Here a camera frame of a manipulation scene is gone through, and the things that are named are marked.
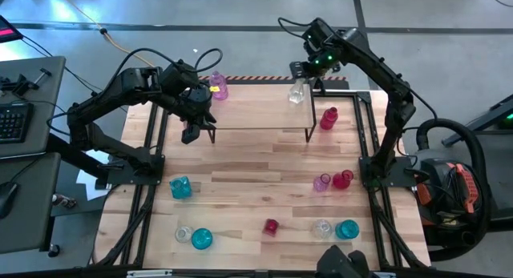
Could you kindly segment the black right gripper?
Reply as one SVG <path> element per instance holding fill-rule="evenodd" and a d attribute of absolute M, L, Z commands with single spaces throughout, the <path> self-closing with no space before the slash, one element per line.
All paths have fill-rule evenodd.
<path fill-rule="evenodd" d="M 308 75 L 320 79 L 341 70 L 337 52 L 332 47 L 312 50 L 306 48 L 307 62 L 291 62 L 289 68 L 293 79 L 307 79 Z"/>

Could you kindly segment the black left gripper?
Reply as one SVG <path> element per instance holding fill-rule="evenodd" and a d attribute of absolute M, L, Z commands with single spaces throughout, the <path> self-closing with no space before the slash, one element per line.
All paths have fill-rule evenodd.
<path fill-rule="evenodd" d="M 216 119 L 210 112 L 212 106 L 212 92 L 205 85 L 189 88 L 180 95 L 184 106 L 186 119 L 201 118 L 203 125 L 216 123 Z M 182 131 L 182 143 L 190 144 L 200 137 L 200 127 L 189 123 Z"/>

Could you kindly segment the clear glass cone vase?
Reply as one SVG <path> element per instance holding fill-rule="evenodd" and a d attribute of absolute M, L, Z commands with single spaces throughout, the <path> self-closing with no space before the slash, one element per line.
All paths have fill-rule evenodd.
<path fill-rule="evenodd" d="M 305 79 L 296 79 L 289 90 L 289 101 L 291 103 L 302 103 L 305 98 Z"/>

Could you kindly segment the purple ribbed jar vase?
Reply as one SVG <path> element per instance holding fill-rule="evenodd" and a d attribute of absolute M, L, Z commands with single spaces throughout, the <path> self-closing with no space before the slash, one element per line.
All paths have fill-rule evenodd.
<path fill-rule="evenodd" d="M 218 71 L 214 71 L 209 78 L 210 87 L 219 87 L 220 92 L 212 92 L 212 96 L 218 100 L 224 100 L 228 97 L 228 87 L 225 77 Z"/>

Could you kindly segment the red glass bottle vase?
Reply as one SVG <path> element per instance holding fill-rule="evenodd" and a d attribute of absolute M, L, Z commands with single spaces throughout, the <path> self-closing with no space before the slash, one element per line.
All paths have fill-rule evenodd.
<path fill-rule="evenodd" d="M 320 126 L 323 130 L 331 130 L 334 126 L 334 124 L 337 122 L 338 119 L 338 111 L 336 107 L 330 107 L 327 110 L 325 110 L 321 121 Z"/>

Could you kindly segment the wooden shelf with black frame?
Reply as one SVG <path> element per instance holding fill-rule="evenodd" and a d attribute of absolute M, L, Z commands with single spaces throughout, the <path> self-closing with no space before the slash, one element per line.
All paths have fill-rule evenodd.
<path fill-rule="evenodd" d="M 215 128 L 208 132 L 212 143 L 219 130 L 285 130 L 303 129 L 305 140 L 311 140 L 317 125 L 313 91 L 302 86 L 303 99 L 289 100 L 288 84 L 231 84 L 228 97 L 212 101 Z"/>

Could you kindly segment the teal textured square vase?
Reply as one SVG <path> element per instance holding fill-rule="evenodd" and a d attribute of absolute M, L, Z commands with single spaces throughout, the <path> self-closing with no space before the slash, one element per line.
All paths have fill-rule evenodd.
<path fill-rule="evenodd" d="M 174 199 L 187 199 L 192 196 L 192 186 L 187 176 L 173 179 L 169 186 Z"/>

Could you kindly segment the small clear glass vase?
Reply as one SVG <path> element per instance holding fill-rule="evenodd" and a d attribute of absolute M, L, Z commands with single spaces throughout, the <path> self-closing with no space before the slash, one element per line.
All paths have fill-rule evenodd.
<path fill-rule="evenodd" d="M 175 238 L 178 243 L 186 244 L 188 243 L 193 234 L 194 230 L 193 228 L 189 226 L 180 226 L 175 231 Z"/>

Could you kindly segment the red flared square vase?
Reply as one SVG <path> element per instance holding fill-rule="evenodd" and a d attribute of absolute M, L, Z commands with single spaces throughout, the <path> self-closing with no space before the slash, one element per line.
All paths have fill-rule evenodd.
<path fill-rule="evenodd" d="M 269 236 L 275 236 L 280 224 L 274 219 L 267 219 L 263 228 L 263 233 Z"/>

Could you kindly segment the clear round glass vase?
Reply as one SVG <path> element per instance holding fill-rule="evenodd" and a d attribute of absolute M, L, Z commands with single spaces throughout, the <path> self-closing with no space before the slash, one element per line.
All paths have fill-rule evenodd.
<path fill-rule="evenodd" d="M 318 239 L 328 239 L 332 231 L 333 227 L 327 220 L 316 220 L 312 225 L 312 233 Z"/>

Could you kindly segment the teal glass bottle vase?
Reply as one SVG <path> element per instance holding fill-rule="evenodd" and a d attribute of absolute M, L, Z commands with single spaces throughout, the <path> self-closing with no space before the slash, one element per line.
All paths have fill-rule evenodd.
<path fill-rule="evenodd" d="M 341 240 L 351 240 L 360 233 L 358 224 L 354 220 L 344 220 L 335 227 L 336 237 Z"/>

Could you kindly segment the black mat with hazard stripe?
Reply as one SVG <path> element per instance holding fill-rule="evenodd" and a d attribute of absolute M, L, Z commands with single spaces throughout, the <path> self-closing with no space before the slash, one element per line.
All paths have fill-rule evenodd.
<path fill-rule="evenodd" d="M 280 75 L 227 75 L 215 78 L 213 81 L 219 83 L 224 80 L 227 84 L 294 84 L 295 79 L 291 76 Z M 326 90 L 348 90 L 349 82 L 343 76 L 325 76 L 319 79 Z"/>

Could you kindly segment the teal round glass vase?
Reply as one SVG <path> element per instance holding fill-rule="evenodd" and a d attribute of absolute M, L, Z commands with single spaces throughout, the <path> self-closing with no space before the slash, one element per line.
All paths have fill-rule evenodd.
<path fill-rule="evenodd" d="M 192 246 L 197 250 L 205 250 L 212 245 L 213 235 L 207 228 L 198 228 L 192 233 Z"/>

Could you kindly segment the purple bulbous glass vase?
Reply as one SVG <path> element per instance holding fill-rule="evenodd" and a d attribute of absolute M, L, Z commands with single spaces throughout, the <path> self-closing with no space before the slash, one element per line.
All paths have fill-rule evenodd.
<path fill-rule="evenodd" d="M 331 176 L 327 173 L 323 173 L 313 180 L 313 189 L 315 191 L 326 191 L 329 187 L 330 181 Z"/>

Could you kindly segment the red bulbous glass vase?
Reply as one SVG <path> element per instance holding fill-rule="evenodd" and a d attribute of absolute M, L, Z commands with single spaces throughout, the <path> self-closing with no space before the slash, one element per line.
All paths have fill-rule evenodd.
<path fill-rule="evenodd" d="M 351 170 L 344 170 L 338 172 L 333 176 L 332 183 L 337 189 L 346 189 L 350 186 L 353 180 L 353 172 Z"/>

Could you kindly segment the white paper sheet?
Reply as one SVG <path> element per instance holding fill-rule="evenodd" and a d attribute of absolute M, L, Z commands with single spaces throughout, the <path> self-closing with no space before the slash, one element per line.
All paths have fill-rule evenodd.
<path fill-rule="evenodd" d="M 109 155 L 102 151 L 90 150 L 90 151 L 87 151 L 86 154 L 89 155 L 90 157 L 98 160 L 101 163 L 109 162 Z M 83 184 L 85 186 L 86 196 L 87 196 L 88 201 L 105 196 L 110 191 L 109 189 L 97 190 L 95 188 L 95 181 L 96 181 L 96 178 L 93 175 L 87 174 L 84 170 L 79 171 L 76 183 Z"/>

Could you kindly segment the small dark bottle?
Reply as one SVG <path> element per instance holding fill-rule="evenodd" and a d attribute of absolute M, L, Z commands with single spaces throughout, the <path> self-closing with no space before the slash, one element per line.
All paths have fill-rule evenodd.
<path fill-rule="evenodd" d="M 64 208 L 73 208 L 76 206 L 77 201 L 73 198 L 61 195 L 59 193 L 54 193 L 51 199 L 53 206 L 59 206 Z"/>

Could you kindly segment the grey desk panel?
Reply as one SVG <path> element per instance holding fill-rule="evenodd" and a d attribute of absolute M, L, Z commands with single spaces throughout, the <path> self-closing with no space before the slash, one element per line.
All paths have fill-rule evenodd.
<path fill-rule="evenodd" d="M 24 75 L 28 80 L 34 82 L 42 73 L 41 68 L 52 73 L 51 77 L 45 77 L 38 83 L 38 90 L 28 90 L 23 98 L 14 96 L 10 91 L 0 92 L 0 104 L 32 103 L 34 105 L 25 141 L 0 144 L 0 159 L 37 155 L 46 150 L 50 134 L 50 128 L 46 121 L 55 113 L 65 65 L 66 59 L 62 56 L 0 62 L 0 76 L 7 77 L 11 81 L 16 81 L 19 75 Z"/>
<path fill-rule="evenodd" d="M 58 178 L 60 154 L 0 160 L 0 185 L 14 182 L 9 214 L 0 218 L 0 254 L 43 247 Z"/>

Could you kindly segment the black and orange machine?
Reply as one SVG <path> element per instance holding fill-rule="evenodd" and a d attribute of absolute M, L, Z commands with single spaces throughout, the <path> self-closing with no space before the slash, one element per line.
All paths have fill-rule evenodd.
<path fill-rule="evenodd" d="M 427 159 L 416 171 L 413 189 L 426 242 L 456 248 L 476 243 L 483 192 L 473 169 L 464 163 Z"/>

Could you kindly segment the black keyboard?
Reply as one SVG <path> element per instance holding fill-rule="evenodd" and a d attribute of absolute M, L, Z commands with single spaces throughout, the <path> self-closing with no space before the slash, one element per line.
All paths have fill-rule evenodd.
<path fill-rule="evenodd" d="M 0 144 L 23 143 L 33 111 L 32 103 L 0 104 Z"/>

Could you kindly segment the black equipment with green light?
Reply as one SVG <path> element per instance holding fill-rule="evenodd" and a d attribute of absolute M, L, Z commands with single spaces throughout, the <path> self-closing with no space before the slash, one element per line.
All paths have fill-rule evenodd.
<path fill-rule="evenodd" d="M 466 124 L 476 135 L 513 135 L 513 94 Z"/>

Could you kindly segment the black computer mouse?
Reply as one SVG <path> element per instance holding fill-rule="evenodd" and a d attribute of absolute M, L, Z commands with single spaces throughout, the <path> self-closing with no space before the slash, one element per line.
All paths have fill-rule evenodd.
<path fill-rule="evenodd" d="M 0 219 L 6 218 L 13 207 L 19 185 L 15 182 L 0 184 Z"/>

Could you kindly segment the black monitor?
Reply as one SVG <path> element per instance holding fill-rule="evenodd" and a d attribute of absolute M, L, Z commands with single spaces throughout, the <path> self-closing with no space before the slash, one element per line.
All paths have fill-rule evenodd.
<path fill-rule="evenodd" d="M 0 43 L 23 39 L 23 35 L 0 15 Z"/>

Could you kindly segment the black aluminium table frame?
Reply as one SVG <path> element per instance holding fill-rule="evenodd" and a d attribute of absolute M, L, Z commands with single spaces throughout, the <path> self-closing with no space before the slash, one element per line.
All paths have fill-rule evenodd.
<path fill-rule="evenodd" d="M 387 234 L 375 242 L 369 196 L 359 178 L 345 190 L 315 191 L 313 180 L 344 170 L 358 173 L 363 151 L 372 151 L 374 137 L 384 132 L 386 95 L 341 91 L 315 100 L 318 112 L 336 107 L 339 119 L 331 131 L 315 131 L 310 141 L 301 129 L 220 130 L 216 141 L 207 134 L 194 143 L 180 142 L 181 122 L 170 117 L 163 145 L 162 182 L 153 191 L 149 221 L 139 226 L 127 247 L 130 262 L 145 268 L 306 270 L 315 268 L 332 245 L 344 252 L 366 254 L 371 268 L 380 259 L 404 264 Z M 174 199 L 169 183 L 189 178 L 192 196 Z M 264 234 L 267 219 L 280 226 Z M 316 220 L 327 220 L 328 239 L 312 233 Z M 360 229 L 351 240 L 336 237 L 335 227 L 354 220 Z M 191 240 L 176 241 L 175 231 L 207 228 L 212 245 L 197 250 Z"/>

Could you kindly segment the black clamp mount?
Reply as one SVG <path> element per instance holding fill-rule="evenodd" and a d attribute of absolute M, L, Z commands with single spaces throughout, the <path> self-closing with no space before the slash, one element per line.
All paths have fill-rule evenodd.
<path fill-rule="evenodd" d="M 40 71 L 42 73 L 34 82 L 28 80 L 24 75 L 19 75 L 16 81 L 11 81 L 7 77 L 0 76 L 0 92 L 5 93 L 10 91 L 14 96 L 23 98 L 28 90 L 38 90 L 38 83 L 41 82 L 45 77 L 52 76 L 52 73 L 47 69 L 41 68 Z"/>

